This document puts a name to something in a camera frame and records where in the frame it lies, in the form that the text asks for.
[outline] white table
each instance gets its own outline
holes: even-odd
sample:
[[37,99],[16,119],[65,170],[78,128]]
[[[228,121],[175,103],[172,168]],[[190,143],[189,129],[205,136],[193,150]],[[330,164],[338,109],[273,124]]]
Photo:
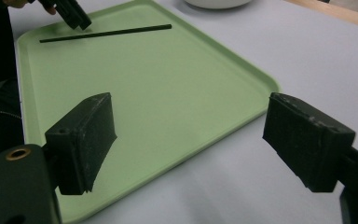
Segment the white table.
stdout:
[[[78,1],[86,12],[124,2]],[[156,2],[273,76],[283,93],[351,127],[358,148],[358,26],[279,0],[231,10]],[[38,3],[10,15],[16,39],[62,20]],[[321,194],[304,188],[262,139],[264,122],[256,119],[82,223],[341,223],[342,185]]]

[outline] white bowl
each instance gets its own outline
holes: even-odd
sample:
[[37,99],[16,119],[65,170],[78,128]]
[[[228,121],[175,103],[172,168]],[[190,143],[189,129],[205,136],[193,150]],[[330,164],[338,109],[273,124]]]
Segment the white bowl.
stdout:
[[238,7],[252,0],[185,0],[185,1],[196,7],[222,9],[222,8]]

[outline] black object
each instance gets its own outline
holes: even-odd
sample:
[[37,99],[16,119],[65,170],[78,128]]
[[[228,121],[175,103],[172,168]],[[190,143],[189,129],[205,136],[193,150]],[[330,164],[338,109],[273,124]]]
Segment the black object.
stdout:
[[40,0],[40,3],[43,7],[56,6],[58,13],[72,29],[80,26],[82,30],[85,30],[91,25],[89,16],[76,0]]
[[109,32],[102,32],[102,33],[89,34],[89,35],[71,35],[71,36],[64,36],[64,37],[51,38],[51,39],[42,39],[42,40],[39,40],[39,42],[40,43],[48,43],[48,42],[56,42],[56,41],[64,41],[64,40],[100,37],[100,36],[106,36],[106,35],[125,35],[125,34],[149,32],[149,31],[168,30],[171,28],[172,28],[172,25],[170,25],[170,24],[157,25],[157,26],[146,26],[146,27],[109,31]]
[[332,192],[338,180],[345,224],[358,224],[355,132],[307,103],[281,93],[269,97],[263,138],[312,192]]
[[92,96],[46,132],[43,147],[22,145],[0,153],[0,224],[62,223],[55,195],[92,190],[115,141],[111,96]]

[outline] plastic tray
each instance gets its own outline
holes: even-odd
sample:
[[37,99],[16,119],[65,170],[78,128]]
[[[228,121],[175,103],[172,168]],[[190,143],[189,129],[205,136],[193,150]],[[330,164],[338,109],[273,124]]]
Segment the plastic tray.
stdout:
[[[92,193],[61,196],[78,222],[263,114],[273,78],[153,1],[110,7],[85,32],[60,22],[18,41],[27,143],[83,99],[111,92],[118,139]],[[171,30],[39,43],[40,39],[172,24]]]

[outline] black stick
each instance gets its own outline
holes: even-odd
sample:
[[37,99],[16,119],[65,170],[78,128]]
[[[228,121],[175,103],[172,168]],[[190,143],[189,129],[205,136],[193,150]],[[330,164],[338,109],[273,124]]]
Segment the black stick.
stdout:
[[140,28],[134,28],[134,29],[127,29],[127,30],[102,32],[102,33],[89,34],[89,35],[72,35],[72,36],[64,36],[64,37],[57,37],[57,38],[51,38],[51,39],[41,39],[41,40],[39,40],[39,42],[40,43],[48,43],[48,42],[55,42],[55,41],[93,38],[93,37],[99,37],[99,36],[105,36],[105,35],[125,35],[125,34],[132,34],[132,33],[157,31],[157,30],[168,30],[171,28],[172,28],[171,24],[165,24],[165,25],[147,26],[147,27],[140,27]]

